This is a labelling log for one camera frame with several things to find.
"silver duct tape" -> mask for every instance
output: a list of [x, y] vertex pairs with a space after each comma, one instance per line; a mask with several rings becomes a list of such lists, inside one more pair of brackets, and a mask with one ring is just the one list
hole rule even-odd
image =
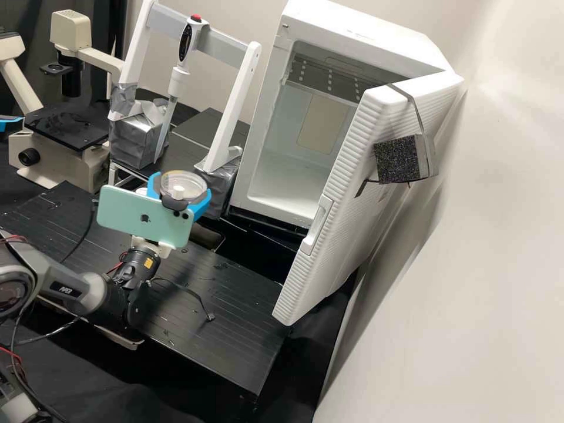
[[[112, 160], [142, 169], [153, 163], [161, 125], [154, 125], [145, 115], [130, 116], [110, 122]], [[168, 136], [164, 145], [168, 145]]]
[[112, 88], [110, 110], [127, 116], [135, 104], [136, 83], [117, 84]]
[[[204, 163], [205, 160], [206, 158], [204, 157], [200, 163]], [[233, 189], [233, 183], [235, 182], [240, 164], [241, 157], [236, 157], [211, 173], [203, 172], [194, 167], [194, 172], [206, 181], [207, 187], [211, 190], [212, 198], [204, 216], [216, 220], [221, 218], [227, 208], [229, 194]]]

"black cloth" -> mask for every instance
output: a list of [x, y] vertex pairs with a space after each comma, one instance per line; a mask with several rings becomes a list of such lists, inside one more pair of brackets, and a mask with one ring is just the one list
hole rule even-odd
[[[41, 316], [41, 312], [35, 313], [31, 319]], [[13, 327], [13, 321], [0, 327], [3, 344], [9, 343]], [[18, 329], [20, 340], [37, 335], [26, 327]], [[22, 345], [16, 353], [22, 357], [28, 381], [40, 399], [73, 423], [202, 423], [162, 402], [150, 388], [123, 382], [51, 340]]]

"blue phone holder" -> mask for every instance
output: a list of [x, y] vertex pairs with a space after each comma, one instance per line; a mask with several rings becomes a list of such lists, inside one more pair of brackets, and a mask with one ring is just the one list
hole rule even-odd
[[207, 189], [196, 200], [172, 200], [160, 195], [160, 172], [151, 175], [147, 194], [111, 185], [100, 190], [97, 222], [101, 226], [150, 240], [171, 249], [188, 242], [192, 224], [206, 212], [212, 192]]
[[[147, 182], [147, 197], [160, 200], [160, 192], [158, 189], [155, 189], [155, 181], [159, 176], [161, 176], [161, 173], [156, 172], [149, 177], [149, 181]], [[212, 199], [211, 197], [212, 191], [208, 188], [206, 190], [206, 195], [202, 199], [200, 199], [197, 203], [188, 204], [186, 210], [192, 211], [194, 214], [194, 221], [197, 221], [204, 215], [207, 207], [210, 205], [210, 200]]]

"black platform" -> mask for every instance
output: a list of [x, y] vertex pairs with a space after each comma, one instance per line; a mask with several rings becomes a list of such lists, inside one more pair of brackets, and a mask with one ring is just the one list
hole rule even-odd
[[[0, 216], [0, 225], [60, 260], [83, 233], [90, 194], [69, 183]], [[65, 264], [106, 272], [129, 247], [129, 236], [94, 223]], [[196, 244], [174, 251], [158, 276], [199, 293], [216, 319], [206, 323], [198, 302], [168, 283], [154, 283], [139, 330], [157, 342], [258, 395], [288, 333], [271, 315], [278, 283]]]
[[86, 108], [74, 103], [57, 103], [25, 115], [25, 127], [81, 152], [108, 138], [108, 111], [107, 102]]

